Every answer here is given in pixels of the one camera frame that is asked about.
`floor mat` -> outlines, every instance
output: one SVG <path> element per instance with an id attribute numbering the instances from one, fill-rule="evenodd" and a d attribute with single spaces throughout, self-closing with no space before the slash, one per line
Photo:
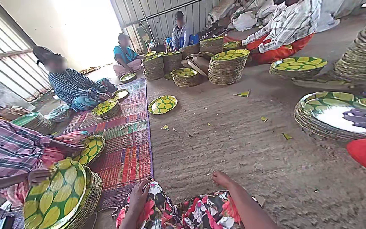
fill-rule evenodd
<path id="1" fill-rule="evenodd" d="M 100 209 L 121 205 L 137 181 L 153 178 L 146 80 L 141 78 L 118 86 L 125 88 L 129 95 L 120 101 L 121 110 L 115 117 L 97 120 L 86 111 L 75 116 L 63 132 L 86 130 L 105 138 L 103 153 L 90 166 L 103 180 Z M 119 130 L 126 123 L 133 124 Z"/>

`corrugated metal wall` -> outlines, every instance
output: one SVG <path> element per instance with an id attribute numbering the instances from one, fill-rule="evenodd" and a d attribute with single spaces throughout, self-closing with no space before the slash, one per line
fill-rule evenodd
<path id="1" fill-rule="evenodd" d="M 31 101 L 50 89 L 47 71 L 32 48 L 0 17 L 0 84 Z"/>
<path id="2" fill-rule="evenodd" d="M 196 34 L 205 28 L 207 14 L 220 0 L 110 0 L 121 28 L 146 24 L 145 16 L 156 41 L 170 37 L 175 26 L 174 15 L 182 11 L 187 24 Z"/>

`striped shirt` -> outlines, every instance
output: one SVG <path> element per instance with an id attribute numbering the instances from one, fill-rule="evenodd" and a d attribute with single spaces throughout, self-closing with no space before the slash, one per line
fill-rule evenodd
<path id="1" fill-rule="evenodd" d="M 69 106 L 73 103 L 74 98 L 78 96 L 87 96 L 94 99 L 97 97 L 96 91 L 107 91 L 102 84 L 90 80 L 71 68 L 62 73 L 49 73 L 49 82 L 56 95 Z"/>
<path id="2" fill-rule="evenodd" d="M 14 125 L 0 119 L 0 176 L 27 173 L 40 165 L 43 154 L 53 135 Z"/>
<path id="3" fill-rule="evenodd" d="M 288 7 L 285 3 L 280 4 L 269 23 L 243 40 L 242 45 L 268 34 L 264 41 L 270 39 L 270 42 L 258 46 L 260 53 L 264 53 L 307 37 L 316 30 L 321 2 L 322 0 L 302 0 Z"/>

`floral dress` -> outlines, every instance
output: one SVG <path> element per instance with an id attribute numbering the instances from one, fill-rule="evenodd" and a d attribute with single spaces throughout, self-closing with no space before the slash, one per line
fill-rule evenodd
<path id="1" fill-rule="evenodd" d="M 234 201 L 228 191 L 196 196 L 172 205 L 158 182 L 148 185 L 149 197 L 138 219 L 140 229 L 239 229 L 244 228 Z M 129 207 L 129 194 L 118 212 L 116 228 Z"/>

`dusty floor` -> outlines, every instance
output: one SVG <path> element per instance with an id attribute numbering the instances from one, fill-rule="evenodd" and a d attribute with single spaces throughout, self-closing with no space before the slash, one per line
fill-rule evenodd
<path id="1" fill-rule="evenodd" d="M 298 55 L 334 63 L 365 25 L 366 15 L 346 18 L 316 34 Z M 165 79 L 148 81 L 149 102 L 160 95 L 179 100 L 173 111 L 150 115 L 155 179 L 179 201 L 220 189 L 209 173 L 222 170 L 249 193 L 263 196 L 264 209 L 281 228 L 366 228 L 366 169 L 343 143 L 309 137 L 293 118 L 298 100 L 320 90 L 294 86 L 268 69 L 247 67 L 230 86 L 206 81 L 177 88 Z M 112 75 L 111 70 L 100 69 L 96 76 Z M 249 98 L 232 96 L 249 89 Z M 166 124 L 170 131 L 161 130 Z M 285 140 L 282 132 L 293 139 Z M 100 212 L 95 228 L 114 227 L 111 211 Z"/>

